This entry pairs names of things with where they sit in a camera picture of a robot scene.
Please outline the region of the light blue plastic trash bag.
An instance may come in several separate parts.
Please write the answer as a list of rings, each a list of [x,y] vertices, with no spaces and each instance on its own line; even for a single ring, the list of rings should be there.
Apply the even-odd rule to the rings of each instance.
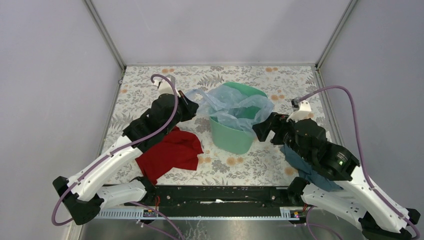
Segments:
[[[193,89],[186,96],[199,105],[198,116],[210,117],[225,127],[251,136],[255,134],[253,125],[264,122],[275,107],[267,96],[247,96],[228,85],[220,85],[208,92]]]

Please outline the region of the green plastic trash bin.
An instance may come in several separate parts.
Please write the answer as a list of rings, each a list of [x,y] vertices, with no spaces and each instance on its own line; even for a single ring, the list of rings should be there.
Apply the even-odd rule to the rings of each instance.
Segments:
[[[268,97],[267,94],[263,91],[249,85],[236,82],[226,82],[222,85],[240,90],[243,94],[247,94],[249,97],[254,94]],[[245,154],[251,148],[255,134],[249,135],[241,130],[231,129],[219,124],[216,120],[213,120],[210,117],[209,123],[211,128],[212,141],[219,149],[233,154]]]

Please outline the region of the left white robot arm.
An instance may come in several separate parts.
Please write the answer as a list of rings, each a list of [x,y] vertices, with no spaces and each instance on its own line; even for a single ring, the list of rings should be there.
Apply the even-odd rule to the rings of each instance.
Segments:
[[[193,119],[198,108],[199,104],[182,91],[161,94],[96,160],[78,173],[70,177],[58,176],[52,182],[59,195],[51,216],[52,223],[55,226],[70,222],[84,225],[107,207],[137,201],[144,206],[152,204],[155,192],[144,186],[141,180],[114,185],[111,190],[104,184],[127,162],[161,142],[178,123]]]

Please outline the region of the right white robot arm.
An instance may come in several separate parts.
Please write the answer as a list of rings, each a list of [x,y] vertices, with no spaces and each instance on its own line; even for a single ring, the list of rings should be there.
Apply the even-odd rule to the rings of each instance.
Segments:
[[[287,189],[293,206],[307,204],[330,212],[359,229],[368,240],[416,240],[407,228],[415,228],[420,213],[385,196],[363,171],[359,160],[345,147],[326,138],[326,131],[312,119],[293,121],[273,112],[253,130],[259,141],[274,132],[272,144],[289,147],[320,176],[352,195],[351,200],[328,192],[309,180],[296,177]]]

